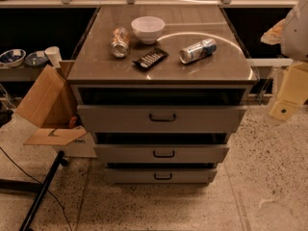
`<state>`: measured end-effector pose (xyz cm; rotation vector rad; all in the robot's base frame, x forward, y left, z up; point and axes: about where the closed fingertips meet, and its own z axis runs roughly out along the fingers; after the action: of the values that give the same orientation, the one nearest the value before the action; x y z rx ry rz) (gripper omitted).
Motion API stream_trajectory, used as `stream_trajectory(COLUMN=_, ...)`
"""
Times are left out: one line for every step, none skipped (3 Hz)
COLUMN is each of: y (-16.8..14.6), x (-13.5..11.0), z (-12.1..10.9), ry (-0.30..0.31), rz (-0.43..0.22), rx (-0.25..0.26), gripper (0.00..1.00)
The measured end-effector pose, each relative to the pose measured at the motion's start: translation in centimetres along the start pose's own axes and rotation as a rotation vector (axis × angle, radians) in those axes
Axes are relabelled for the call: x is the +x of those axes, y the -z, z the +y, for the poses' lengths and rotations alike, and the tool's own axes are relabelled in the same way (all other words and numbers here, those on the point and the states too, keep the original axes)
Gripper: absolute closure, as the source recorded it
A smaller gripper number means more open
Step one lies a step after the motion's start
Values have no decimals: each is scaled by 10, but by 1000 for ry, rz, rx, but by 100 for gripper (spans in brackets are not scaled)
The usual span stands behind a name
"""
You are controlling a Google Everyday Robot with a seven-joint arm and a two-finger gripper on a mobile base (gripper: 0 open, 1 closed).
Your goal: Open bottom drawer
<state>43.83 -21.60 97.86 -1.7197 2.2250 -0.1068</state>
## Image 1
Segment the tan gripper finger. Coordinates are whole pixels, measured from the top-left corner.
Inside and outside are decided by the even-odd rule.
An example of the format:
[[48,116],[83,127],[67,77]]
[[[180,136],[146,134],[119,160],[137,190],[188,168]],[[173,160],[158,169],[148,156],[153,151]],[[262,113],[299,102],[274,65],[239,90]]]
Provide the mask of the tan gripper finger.
[[281,42],[282,31],[284,29],[285,20],[278,21],[273,27],[268,29],[261,36],[261,42],[268,45],[275,45]]
[[283,73],[279,92],[269,110],[269,116],[286,122],[308,100],[308,64],[291,64]]

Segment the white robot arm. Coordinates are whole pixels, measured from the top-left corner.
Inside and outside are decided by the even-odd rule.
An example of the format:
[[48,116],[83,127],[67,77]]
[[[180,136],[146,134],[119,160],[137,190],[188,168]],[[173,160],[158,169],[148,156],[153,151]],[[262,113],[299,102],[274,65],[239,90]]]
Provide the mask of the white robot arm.
[[261,42],[279,44],[284,56],[294,60],[283,72],[269,116],[285,122],[308,100],[308,0],[299,0],[287,16],[261,36]]

